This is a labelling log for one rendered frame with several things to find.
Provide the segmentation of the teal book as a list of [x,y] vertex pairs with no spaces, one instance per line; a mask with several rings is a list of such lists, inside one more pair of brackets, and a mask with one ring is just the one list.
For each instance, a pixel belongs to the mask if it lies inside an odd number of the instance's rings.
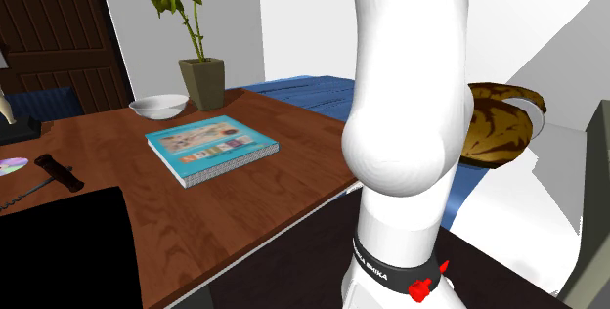
[[151,149],[185,189],[280,150],[280,144],[226,116],[146,135]]

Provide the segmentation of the green plant in olive pot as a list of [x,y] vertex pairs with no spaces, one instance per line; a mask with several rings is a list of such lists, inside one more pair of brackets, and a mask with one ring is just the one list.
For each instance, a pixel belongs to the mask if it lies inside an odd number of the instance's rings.
[[206,57],[203,35],[198,20],[198,7],[202,0],[150,0],[157,17],[170,12],[181,17],[196,52],[194,59],[179,60],[179,68],[189,97],[201,111],[217,110],[224,106],[225,65],[224,61]]

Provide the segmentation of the dark robot stand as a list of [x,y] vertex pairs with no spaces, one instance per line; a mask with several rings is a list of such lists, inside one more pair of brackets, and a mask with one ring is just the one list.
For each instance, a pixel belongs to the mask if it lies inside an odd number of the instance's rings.
[[[333,200],[217,278],[214,309],[341,309],[360,202]],[[467,309],[571,309],[445,228],[435,252]]]

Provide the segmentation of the brown wooden desk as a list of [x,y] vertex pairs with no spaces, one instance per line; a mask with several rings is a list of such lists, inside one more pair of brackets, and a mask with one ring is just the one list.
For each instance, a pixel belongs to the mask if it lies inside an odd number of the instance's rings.
[[135,238],[142,298],[167,304],[355,183],[341,152],[343,123],[248,90],[222,113],[276,140],[270,156],[182,187],[146,142],[170,127],[130,109],[48,122],[41,138],[1,156],[48,153],[89,190],[118,186]]

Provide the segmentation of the white bowl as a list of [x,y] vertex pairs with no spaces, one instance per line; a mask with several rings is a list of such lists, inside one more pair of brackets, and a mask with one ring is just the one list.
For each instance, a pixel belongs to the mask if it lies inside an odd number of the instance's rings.
[[185,109],[188,100],[188,96],[180,94],[155,95],[135,100],[129,104],[129,108],[141,117],[165,120],[180,114]]

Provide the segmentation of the yellow brown patterned cushion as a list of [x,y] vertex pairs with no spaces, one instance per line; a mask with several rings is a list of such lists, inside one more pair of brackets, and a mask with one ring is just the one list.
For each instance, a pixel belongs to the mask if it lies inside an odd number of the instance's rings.
[[489,169],[514,161],[532,141],[533,125],[525,111],[503,100],[524,97],[546,113],[543,96],[524,87],[492,82],[471,83],[469,88],[473,112],[459,161]]

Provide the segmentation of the white round disc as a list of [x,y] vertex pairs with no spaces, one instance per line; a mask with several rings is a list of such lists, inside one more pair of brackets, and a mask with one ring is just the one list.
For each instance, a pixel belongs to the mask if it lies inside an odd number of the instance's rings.
[[532,100],[524,97],[507,98],[505,103],[525,111],[532,122],[533,131],[531,139],[534,140],[545,126],[545,114]]

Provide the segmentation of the blue upholstered chair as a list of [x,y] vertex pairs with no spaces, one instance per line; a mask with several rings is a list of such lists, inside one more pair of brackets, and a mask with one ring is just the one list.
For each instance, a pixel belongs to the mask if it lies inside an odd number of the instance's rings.
[[6,94],[15,116],[29,115],[47,122],[83,115],[76,95],[70,87]]

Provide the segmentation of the black flat block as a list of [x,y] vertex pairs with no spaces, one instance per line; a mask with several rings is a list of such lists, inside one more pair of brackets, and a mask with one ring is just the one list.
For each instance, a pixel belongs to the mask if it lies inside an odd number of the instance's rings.
[[0,216],[0,309],[143,309],[120,188]]

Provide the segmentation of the dark brown wooden door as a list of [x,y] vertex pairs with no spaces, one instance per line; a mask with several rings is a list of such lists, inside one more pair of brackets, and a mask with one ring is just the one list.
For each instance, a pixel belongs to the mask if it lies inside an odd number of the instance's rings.
[[134,98],[106,0],[0,0],[0,46],[7,94],[70,87],[86,113]]

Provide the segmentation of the beige lamp with black base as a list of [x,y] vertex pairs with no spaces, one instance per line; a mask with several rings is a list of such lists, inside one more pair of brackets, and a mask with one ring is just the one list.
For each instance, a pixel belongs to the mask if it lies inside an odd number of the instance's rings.
[[15,117],[12,106],[0,86],[0,146],[37,139],[41,136],[41,122],[30,115]]

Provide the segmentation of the shiny compact disc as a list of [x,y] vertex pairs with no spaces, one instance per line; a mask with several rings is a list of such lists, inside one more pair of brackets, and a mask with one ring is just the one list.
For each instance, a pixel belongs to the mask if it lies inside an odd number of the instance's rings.
[[0,159],[0,176],[15,172],[28,164],[28,159],[24,157],[12,157]]

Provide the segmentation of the grey green cabinet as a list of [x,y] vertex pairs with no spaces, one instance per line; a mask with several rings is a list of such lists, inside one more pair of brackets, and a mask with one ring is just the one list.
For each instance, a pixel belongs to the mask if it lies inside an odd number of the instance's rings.
[[581,247],[558,299],[588,309],[610,283],[610,100],[602,100],[587,127]]

